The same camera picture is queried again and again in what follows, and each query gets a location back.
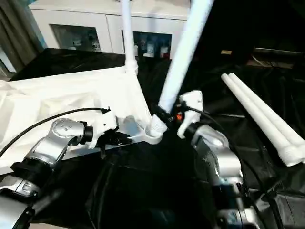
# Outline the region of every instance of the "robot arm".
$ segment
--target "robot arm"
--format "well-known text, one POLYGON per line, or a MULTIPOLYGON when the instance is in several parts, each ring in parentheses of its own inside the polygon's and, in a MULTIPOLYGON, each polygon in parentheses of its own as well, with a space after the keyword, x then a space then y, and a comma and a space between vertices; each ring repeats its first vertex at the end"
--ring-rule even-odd
MULTIPOLYGON (((202 112, 202 93, 192 91, 180 96, 177 107, 183 106, 202 112)), ((160 107, 155 111, 169 128, 176 127, 180 138, 190 142, 199 156, 201 165, 206 168, 217 208, 218 226, 259 229, 259 220, 245 194, 241 163, 231 151, 225 135, 201 124, 201 114, 196 111, 182 108, 177 116, 171 116, 160 107)))
POLYGON ((24 160, 11 166, 14 173, 0 182, 0 228, 27 229, 35 215, 34 200, 68 146, 89 144, 93 148, 101 135, 108 130, 117 130, 117 127, 116 116, 110 110, 93 126, 67 118, 54 121, 49 133, 35 144, 24 160))

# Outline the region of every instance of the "table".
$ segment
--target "table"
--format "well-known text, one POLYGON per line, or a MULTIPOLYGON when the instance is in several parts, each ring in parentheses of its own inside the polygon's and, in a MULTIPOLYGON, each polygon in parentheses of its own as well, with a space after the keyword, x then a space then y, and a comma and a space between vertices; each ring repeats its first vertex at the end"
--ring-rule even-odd
MULTIPOLYGON (((123 63, 122 55, 46 49, 12 80, 118 67, 123 63)), ((170 61, 141 59, 138 64, 138 80, 150 106, 158 102, 170 61)), ((195 89, 203 92, 204 109, 227 130, 242 159, 255 168, 283 224, 289 228, 303 226, 304 166, 287 168, 283 165, 274 147, 222 82, 221 74, 230 72, 239 76, 305 137, 304 68, 260 68, 223 62, 211 65, 208 61, 197 60, 191 64, 181 89, 181 93, 195 89)), ((113 155, 118 153, 125 156, 107 198, 107 213, 103 215, 105 228, 134 226, 131 219, 135 215, 142 228, 154 228, 147 225, 151 216, 132 213, 135 209, 150 209, 150 213, 167 209, 167 219, 175 218, 173 223, 180 225, 179 228, 195 228, 212 220, 211 192, 209 188, 198 187, 193 172, 194 152, 176 133, 167 131, 161 143, 155 146, 139 143, 111 151, 113 155)), ((90 204, 88 195, 103 166, 98 154, 64 161, 52 187, 64 188, 66 194, 39 214, 36 222, 91 228, 83 205, 90 204)), ((247 166, 244 169, 251 192, 255 197, 260 196, 262 192, 256 178, 247 166)), ((199 178, 205 180, 205 173, 199 178)), ((266 199, 258 198, 257 206, 269 228, 277 228, 266 199)))

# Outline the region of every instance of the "white pvc pipe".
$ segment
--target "white pvc pipe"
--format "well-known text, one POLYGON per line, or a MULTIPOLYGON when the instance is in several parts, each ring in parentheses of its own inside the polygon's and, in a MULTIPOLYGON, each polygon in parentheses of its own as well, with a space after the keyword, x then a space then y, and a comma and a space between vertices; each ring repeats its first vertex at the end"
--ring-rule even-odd
MULTIPOLYGON (((167 73, 159 100, 159 106, 170 113, 183 84, 184 77, 193 58, 197 43, 208 19, 214 0, 193 0, 190 15, 185 23, 176 54, 167 73)), ((165 124, 152 117, 149 134, 160 136, 166 130, 165 124)))
POLYGON ((138 64, 134 57, 134 40, 130 13, 130 0, 121 0, 122 20, 123 20, 123 34, 125 47, 125 68, 126 71, 135 71, 138 74, 138 64))
POLYGON ((260 97, 258 97, 247 85, 243 83, 234 73, 229 77, 235 84, 259 107, 264 115, 275 125, 275 127, 295 146, 304 146, 305 141, 292 129, 274 110, 272 110, 260 97))
POLYGON ((222 75, 222 80, 259 125, 267 138, 269 138, 276 148, 281 160, 287 166, 293 166, 302 162, 304 160, 303 153, 287 140, 235 82, 227 74, 222 75))

